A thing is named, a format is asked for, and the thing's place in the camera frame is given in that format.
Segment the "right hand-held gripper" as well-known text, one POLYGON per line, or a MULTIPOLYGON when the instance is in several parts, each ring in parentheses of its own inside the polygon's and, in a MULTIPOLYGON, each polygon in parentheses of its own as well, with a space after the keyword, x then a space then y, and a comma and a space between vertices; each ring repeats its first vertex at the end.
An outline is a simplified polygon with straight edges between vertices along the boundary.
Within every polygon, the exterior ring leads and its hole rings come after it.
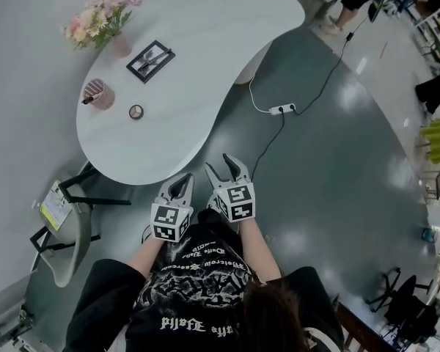
POLYGON ((223 153, 222 156, 230 170, 233 183, 241 185, 228 186, 228 180, 221 179, 216 170, 209 163, 205 163, 205 173, 214 189, 208 207, 223 215, 230 223, 253 219, 256 215, 256 202, 249 170, 236 157, 227 153, 223 153))

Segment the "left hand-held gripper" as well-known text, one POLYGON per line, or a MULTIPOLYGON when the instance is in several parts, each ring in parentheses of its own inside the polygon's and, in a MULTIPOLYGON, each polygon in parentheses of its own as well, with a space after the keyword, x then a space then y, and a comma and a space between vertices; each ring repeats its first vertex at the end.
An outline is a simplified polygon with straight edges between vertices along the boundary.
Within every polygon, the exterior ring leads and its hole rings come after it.
POLYGON ((150 228, 158 240, 179 242, 191 223, 194 176, 182 173, 161 186, 151 206, 150 228))

